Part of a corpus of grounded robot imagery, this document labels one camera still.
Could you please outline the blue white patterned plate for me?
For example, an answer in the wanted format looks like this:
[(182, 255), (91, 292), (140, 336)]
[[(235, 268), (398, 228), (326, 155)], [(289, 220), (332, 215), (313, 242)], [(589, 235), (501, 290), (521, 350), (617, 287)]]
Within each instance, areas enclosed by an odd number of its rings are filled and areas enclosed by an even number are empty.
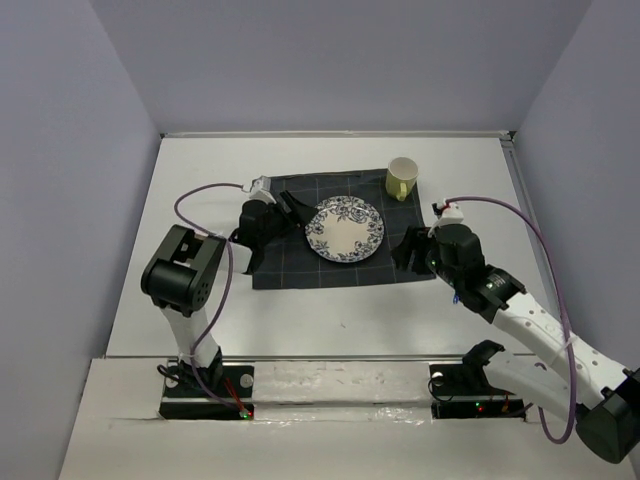
[(371, 204), (354, 196), (333, 196), (316, 206), (305, 226), (310, 248), (325, 260), (357, 263), (371, 257), (382, 244), (385, 226)]

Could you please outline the dark grey checked cloth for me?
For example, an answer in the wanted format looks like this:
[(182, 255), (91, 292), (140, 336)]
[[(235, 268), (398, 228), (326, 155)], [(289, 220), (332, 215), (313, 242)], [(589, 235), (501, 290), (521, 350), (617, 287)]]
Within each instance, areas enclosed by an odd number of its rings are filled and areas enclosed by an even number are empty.
[(385, 169), (298, 174), (271, 179), (274, 195), (287, 190), (303, 203), (315, 206), (339, 195), (351, 195), (373, 205), (385, 225), (384, 240), (369, 258), (340, 264), (312, 251), (301, 229), (269, 243), (264, 261), (252, 276), (255, 290), (318, 289), (374, 286), (432, 280), (394, 267), (390, 250), (397, 246), (409, 226), (424, 224), (419, 189), (399, 202), (385, 189)]

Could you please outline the pale yellow cup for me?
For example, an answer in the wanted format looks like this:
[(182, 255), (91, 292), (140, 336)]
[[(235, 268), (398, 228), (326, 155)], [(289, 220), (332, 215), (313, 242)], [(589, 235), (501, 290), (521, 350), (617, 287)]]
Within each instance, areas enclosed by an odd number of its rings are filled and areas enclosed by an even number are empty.
[(411, 193), (419, 175), (418, 165), (410, 158), (397, 157), (388, 164), (385, 190), (391, 198), (403, 202)]

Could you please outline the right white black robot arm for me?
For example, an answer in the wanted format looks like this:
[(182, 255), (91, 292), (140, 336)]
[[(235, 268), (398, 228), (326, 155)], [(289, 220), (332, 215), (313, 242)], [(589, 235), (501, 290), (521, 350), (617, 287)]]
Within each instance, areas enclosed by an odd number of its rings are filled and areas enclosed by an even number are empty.
[(395, 266), (433, 273), (471, 312), (510, 335), (537, 357), (527, 364), (483, 341), (460, 368), (462, 384), (516, 393), (569, 420), (585, 446), (618, 464), (639, 442), (639, 373), (599, 353), (562, 323), (503, 269), (486, 263), (467, 226), (410, 227), (391, 251)]

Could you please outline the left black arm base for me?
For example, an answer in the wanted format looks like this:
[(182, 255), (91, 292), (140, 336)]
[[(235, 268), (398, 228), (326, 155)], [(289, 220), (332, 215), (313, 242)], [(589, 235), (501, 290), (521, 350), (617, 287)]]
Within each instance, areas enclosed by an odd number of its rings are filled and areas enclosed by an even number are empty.
[(215, 386), (203, 390), (189, 365), (170, 359), (156, 366), (163, 377), (158, 414), (166, 420), (251, 421), (254, 419), (255, 368), (225, 364)]

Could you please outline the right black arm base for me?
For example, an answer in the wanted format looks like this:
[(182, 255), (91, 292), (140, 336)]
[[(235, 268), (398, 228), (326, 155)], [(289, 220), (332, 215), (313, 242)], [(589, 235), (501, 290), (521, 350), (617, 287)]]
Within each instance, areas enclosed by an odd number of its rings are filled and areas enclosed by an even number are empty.
[(472, 347), (456, 363), (429, 366), (427, 382), (435, 419), (526, 418), (532, 404), (489, 384), (484, 367), (505, 348), (491, 340)]

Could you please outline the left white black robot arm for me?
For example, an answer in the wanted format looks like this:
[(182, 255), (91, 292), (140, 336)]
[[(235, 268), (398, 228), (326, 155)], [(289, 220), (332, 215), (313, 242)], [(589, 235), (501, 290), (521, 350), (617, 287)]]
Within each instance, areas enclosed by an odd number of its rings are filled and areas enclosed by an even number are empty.
[(309, 224), (317, 209), (288, 191), (278, 197), (251, 198), (236, 229), (225, 237), (199, 235), (174, 225), (145, 267), (141, 290), (167, 319), (178, 348), (176, 382), (201, 395), (215, 392), (223, 377), (223, 355), (211, 330), (229, 296), (234, 271), (233, 247), (250, 252), (244, 274), (253, 274), (274, 239)]

